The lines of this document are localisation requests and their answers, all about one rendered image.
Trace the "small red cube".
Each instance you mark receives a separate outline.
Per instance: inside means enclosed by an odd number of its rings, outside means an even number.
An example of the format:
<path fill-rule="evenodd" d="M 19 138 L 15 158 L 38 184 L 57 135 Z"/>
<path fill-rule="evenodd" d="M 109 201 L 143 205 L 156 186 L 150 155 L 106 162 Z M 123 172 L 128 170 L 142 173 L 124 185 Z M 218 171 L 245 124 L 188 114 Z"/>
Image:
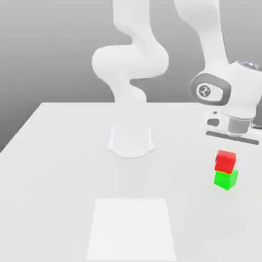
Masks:
<path fill-rule="evenodd" d="M 218 150 L 214 170 L 231 174 L 236 163 L 236 153 Z"/>

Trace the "small green cube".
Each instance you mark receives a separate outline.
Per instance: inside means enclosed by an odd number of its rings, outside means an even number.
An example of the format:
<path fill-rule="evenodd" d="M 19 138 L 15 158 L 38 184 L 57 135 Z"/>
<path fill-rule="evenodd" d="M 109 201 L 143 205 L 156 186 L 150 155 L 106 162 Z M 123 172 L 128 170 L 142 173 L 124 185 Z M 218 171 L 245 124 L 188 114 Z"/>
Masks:
<path fill-rule="evenodd" d="M 234 169 L 232 173 L 224 173 L 221 171 L 215 172 L 214 184 L 225 189 L 231 189 L 237 181 L 238 170 Z"/>

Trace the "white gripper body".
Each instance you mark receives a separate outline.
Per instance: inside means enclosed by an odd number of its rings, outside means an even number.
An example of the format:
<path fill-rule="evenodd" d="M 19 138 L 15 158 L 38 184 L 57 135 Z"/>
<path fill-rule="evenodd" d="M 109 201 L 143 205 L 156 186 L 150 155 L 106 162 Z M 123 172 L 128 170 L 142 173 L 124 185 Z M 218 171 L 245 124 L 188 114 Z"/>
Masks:
<path fill-rule="evenodd" d="M 243 135 L 230 135 L 221 130 L 207 130 L 202 133 L 202 146 L 226 151 L 262 150 L 262 131 L 248 130 Z"/>

